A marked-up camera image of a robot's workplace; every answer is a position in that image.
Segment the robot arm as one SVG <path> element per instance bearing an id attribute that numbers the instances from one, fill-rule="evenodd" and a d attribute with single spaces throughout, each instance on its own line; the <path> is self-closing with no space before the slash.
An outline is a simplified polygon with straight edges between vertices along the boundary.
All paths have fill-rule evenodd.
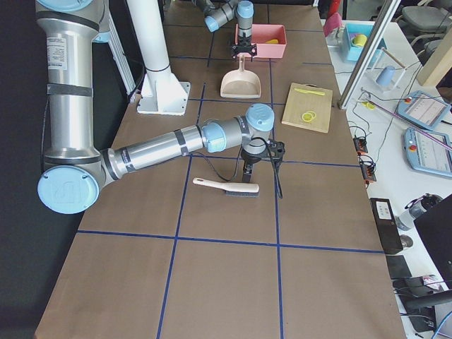
<path id="1" fill-rule="evenodd" d="M 251 1 L 226 1 L 221 7 L 216 7 L 212 1 L 191 1 L 204 15 L 204 22 L 210 32 L 219 30 L 226 23 L 237 21 L 237 41 L 230 49 L 233 58 L 247 55 L 251 61 L 257 55 L 257 45 L 253 44 L 252 25 L 254 5 Z"/>
<path id="2" fill-rule="evenodd" d="M 227 22 L 238 23 L 238 44 L 232 47 L 239 56 L 238 73 L 244 79 L 234 83 L 222 97 L 259 98 L 259 79 L 248 81 L 244 55 L 257 54 L 251 44 L 254 6 L 250 1 L 227 1 L 216 8 L 211 1 L 193 1 L 205 13 L 212 32 Z M 141 101 L 138 112 L 181 116 L 186 111 L 191 84 L 180 82 L 172 73 L 157 1 L 126 1 L 138 46 L 143 57 Z M 100 192 L 125 174 L 160 165 L 177 157 L 198 153 L 224 182 L 193 179 L 194 184 L 223 189 L 229 195 L 256 196 L 258 184 L 249 183 L 254 164 L 267 160 L 273 169 L 278 197 L 282 198 L 279 178 L 285 145 L 270 138 L 274 111 L 254 103 L 244 116 L 228 120 L 210 119 L 177 129 L 148 141 L 123 148 L 99 151 L 93 140 L 93 64 L 94 41 L 106 42 L 110 36 L 109 1 L 35 1 L 37 24 L 47 37 L 47 104 L 50 109 L 51 143 L 42 153 L 42 174 L 37 184 L 41 202 L 61 214 L 87 210 Z M 235 172 L 222 177 L 200 149 L 219 153 L 240 146 Z M 237 176 L 239 158 L 243 159 L 242 182 Z"/>

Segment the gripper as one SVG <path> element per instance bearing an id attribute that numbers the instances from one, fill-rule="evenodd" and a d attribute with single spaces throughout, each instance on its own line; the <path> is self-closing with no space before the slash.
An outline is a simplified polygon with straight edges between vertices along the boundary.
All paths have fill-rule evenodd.
<path id="1" fill-rule="evenodd" d="M 267 160 L 275 166 L 279 166 L 285 154 L 285 144 L 282 141 L 269 139 L 266 144 L 261 140 L 255 140 L 242 148 L 241 158 L 244 161 L 242 182 L 250 183 L 254 164 Z"/>
<path id="2" fill-rule="evenodd" d="M 237 56 L 241 53 L 248 54 L 251 60 L 257 55 L 257 45 L 251 43 L 251 36 L 238 37 L 237 42 L 230 41 L 230 54 L 234 61 L 237 60 Z"/>

